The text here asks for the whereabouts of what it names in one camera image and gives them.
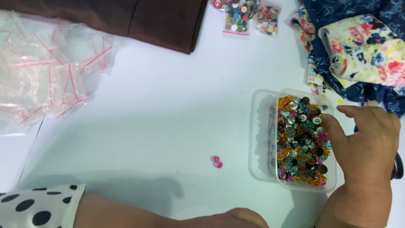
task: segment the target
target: white table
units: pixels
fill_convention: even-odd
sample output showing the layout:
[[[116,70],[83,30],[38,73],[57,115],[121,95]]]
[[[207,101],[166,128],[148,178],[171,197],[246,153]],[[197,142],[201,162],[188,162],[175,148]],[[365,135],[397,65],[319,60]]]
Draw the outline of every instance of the white table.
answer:
[[[284,4],[280,21],[297,6]],[[43,122],[18,188],[87,183],[89,192],[175,219],[233,207],[257,211],[275,228],[315,217],[326,194],[260,181],[248,160],[249,139],[258,134],[249,131],[254,92],[310,92],[303,84],[307,53],[285,23],[275,38],[252,31],[243,41],[222,37],[224,19],[208,7],[191,55],[117,37],[111,76],[86,106]],[[335,116],[352,133],[353,120]],[[337,186],[343,182],[338,167]]]

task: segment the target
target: plastic container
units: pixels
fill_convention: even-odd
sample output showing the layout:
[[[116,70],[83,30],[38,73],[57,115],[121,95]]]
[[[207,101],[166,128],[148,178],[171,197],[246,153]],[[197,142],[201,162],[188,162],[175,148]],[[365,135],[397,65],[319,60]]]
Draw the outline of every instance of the plastic container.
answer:
[[[270,106],[269,110],[269,154],[268,154],[269,171],[275,176],[278,183],[286,189],[321,192],[321,193],[331,192],[336,186],[336,158],[332,150],[330,150],[330,156],[328,157],[328,159],[323,162],[323,164],[328,167],[328,172],[324,175],[328,180],[326,182],[326,185],[324,186],[314,187],[308,185],[306,182],[284,181],[277,177],[278,98],[285,97],[288,95],[293,95],[294,97],[299,98],[308,97],[310,99],[310,103],[319,105],[319,108],[323,114],[333,115],[333,106],[325,96],[302,92],[293,89],[283,89],[282,91],[280,91],[279,95],[275,97],[273,105]]]

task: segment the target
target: black polka dot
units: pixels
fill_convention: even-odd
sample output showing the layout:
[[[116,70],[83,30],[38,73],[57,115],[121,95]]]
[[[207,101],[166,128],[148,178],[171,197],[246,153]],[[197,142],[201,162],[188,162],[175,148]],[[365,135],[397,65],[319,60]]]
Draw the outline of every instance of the black polka dot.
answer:
[[[48,194],[48,195],[59,195],[59,194],[62,194],[62,192],[50,191],[50,192],[47,192],[47,194]]]
[[[34,226],[42,226],[51,219],[51,213],[49,211],[40,211],[32,217],[32,224]]]
[[[24,200],[23,202],[19,203],[15,208],[16,212],[22,212],[30,208],[34,204],[34,200]]]
[[[2,202],[2,203],[5,203],[5,202],[8,202],[8,201],[12,201],[12,200],[14,200],[15,198],[17,198],[19,195],[20,195],[20,194],[14,194],[14,195],[10,195],[10,196],[4,197],[4,198],[1,200],[1,202]]]
[[[63,201],[65,204],[68,204],[68,203],[70,203],[70,200],[71,200],[71,199],[72,199],[72,197],[69,196],[69,197],[64,198],[62,201]]]

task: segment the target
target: brown fabric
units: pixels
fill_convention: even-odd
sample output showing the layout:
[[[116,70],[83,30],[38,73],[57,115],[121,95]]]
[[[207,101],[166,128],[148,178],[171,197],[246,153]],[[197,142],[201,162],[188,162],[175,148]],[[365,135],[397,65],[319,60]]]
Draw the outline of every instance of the brown fabric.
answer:
[[[0,9],[59,17],[190,54],[207,0],[0,0]]]

